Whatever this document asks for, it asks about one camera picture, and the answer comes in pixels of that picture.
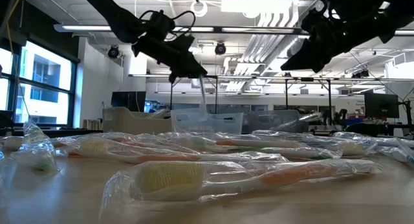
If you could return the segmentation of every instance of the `toothbrush head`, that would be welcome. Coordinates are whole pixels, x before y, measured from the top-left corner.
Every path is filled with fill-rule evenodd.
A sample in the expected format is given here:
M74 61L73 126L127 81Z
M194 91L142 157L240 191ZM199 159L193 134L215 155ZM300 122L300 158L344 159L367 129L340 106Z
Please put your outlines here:
M131 197L145 201L191 201L201 196L205 167L194 162L147 162L131 185Z
M82 155L107 155L108 144L103 140L86 140L80 144L79 152Z

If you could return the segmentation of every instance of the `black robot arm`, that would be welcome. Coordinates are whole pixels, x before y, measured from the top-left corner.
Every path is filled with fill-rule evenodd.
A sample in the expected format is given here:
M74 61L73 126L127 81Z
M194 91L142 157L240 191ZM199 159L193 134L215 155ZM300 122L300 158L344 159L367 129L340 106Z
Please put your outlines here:
M87 0L108 22L115 36L124 43L131 43L135 56L142 52L170 67L170 82L176 77L198 78L207 71L188 51L193 36L181 34L173 41L166 42L166 36L175 28L174 20L163 11L147 11L140 18L118 6L113 0ZM141 19L151 13L149 20Z

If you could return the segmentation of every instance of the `desk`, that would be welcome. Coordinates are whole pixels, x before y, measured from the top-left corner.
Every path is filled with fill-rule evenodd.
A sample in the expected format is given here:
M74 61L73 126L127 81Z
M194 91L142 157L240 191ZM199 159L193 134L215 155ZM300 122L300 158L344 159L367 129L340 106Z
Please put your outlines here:
M302 182L174 212L153 210L155 219L134 223L411 224L414 170L383 156L370 159L387 171L372 177ZM97 223L105 182L131 166L81 158L58 159L58 165L61 171L53 176L15 175L10 207L0 212L2 223Z

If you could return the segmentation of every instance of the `clear plastic bin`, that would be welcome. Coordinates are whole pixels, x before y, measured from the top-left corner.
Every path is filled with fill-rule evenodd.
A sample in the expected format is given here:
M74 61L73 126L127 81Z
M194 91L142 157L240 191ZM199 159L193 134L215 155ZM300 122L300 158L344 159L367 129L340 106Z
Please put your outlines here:
M268 130L298 119L296 110L252 111L248 113L248 128L250 132Z
M176 132L241 134L243 113L207 114L199 108L172 110L171 123Z

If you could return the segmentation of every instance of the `ceiling camera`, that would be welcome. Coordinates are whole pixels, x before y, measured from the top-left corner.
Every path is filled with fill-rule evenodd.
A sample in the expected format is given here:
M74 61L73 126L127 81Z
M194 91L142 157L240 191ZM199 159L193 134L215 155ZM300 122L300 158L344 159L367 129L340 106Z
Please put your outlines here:
M226 53L226 46L224 46L223 42L218 42L217 46L215 47L214 50L216 55L223 55L224 53Z
M120 52L119 52L119 46L118 45L112 45L111 49L109 49L108 51L108 57L112 58L112 59L117 59L121 56Z

